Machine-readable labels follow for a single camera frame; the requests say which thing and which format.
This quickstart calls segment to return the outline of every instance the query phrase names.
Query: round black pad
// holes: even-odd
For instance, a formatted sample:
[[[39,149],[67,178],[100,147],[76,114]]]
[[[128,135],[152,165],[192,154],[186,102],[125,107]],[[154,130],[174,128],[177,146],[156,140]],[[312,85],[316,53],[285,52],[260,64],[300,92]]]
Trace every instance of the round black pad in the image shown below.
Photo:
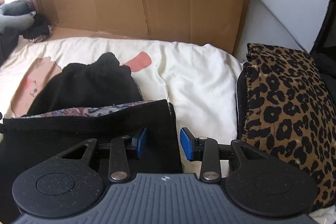
[[[276,158],[247,160],[225,182],[228,196],[241,208],[267,218],[309,213],[316,198],[315,181]]]
[[[13,183],[13,198],[22,212],[43,218],[76,215],[104,191],[97,172],[80,160],[54,158],[23,172]]]
[[[37,189],[46,195],[62,195],[69,192],[76,184],[75,179],[64,173],[51,173],[41,177]]]

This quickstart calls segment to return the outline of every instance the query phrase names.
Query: metal rivet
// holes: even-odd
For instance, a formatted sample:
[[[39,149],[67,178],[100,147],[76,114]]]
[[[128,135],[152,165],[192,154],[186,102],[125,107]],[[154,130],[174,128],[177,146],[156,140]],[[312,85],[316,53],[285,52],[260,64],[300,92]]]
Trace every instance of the metal rivet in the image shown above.
[[[206,180],[215,180],[219,178],[219,174],[216,172],[209,171],[203,173],[203,178],[205,178]]]
[[[123,180],[127,178],[127,173],[124,171],[118,171],[111,174],[111,178],[114,180]]]

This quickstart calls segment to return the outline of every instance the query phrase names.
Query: pillowcase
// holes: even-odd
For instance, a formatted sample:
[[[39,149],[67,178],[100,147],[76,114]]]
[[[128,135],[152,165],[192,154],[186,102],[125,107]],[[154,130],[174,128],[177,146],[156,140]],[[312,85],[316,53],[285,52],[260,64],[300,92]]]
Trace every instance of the pillowcase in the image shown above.
[[[318,186],[313,211],[335,204],[336,117],[306,52],[248,44],[247,112],[241,139],[307,172]]]

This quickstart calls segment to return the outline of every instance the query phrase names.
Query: cardboard flap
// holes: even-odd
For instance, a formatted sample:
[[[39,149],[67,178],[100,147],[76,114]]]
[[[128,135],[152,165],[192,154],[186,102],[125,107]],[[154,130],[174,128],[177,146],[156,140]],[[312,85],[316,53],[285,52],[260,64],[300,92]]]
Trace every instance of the cardboard flap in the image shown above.
[[[210,43],[232,52],[243,1],[190,0],[190,41],[198,45]]]
[[[238,44],[240,41],[240,38],[243,34],[243,29],[246,21],[246,16],[247,16],[247,11],[249,7],[250,0],[244,0],[243,2],[243,9],[241,10],[241,16],[240,16],[240,22],[239,22],[239,27],[238,27],[238,32],[237,32],[237,37],[236,37],[236,43],[234,46],[234,49],[232,52],[235,52],[235,50],[238,48]]]
[[[190,42],[190,0],[144,0],[149,37]]]
[[[142,0],[94,0],[97,31],[148,38]]]
[[[36,0],[54,25],[232,53],[244,0]]]
[[[97,31],[95,0],[53,0],[60,27]]]

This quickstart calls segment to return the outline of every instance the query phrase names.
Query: blue rubber grip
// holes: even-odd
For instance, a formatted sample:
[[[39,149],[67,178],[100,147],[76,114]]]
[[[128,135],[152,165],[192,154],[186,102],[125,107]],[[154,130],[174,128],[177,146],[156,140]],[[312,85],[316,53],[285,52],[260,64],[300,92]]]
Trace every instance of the blue rubber grip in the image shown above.
[[[138,146],[136,148],[136,156],[138,159],[142,158],[144,150],[147,144],[147,128],[144,128],[141,132],[141,135],[138,139]]]
[[[181,128],[180,130],[180,142],[181,142],[183,151],[185,153],[185,156],[187,157],[187,160],[194,160],[192,142],[189,139],[187,132],[185,132],[183,128]]]

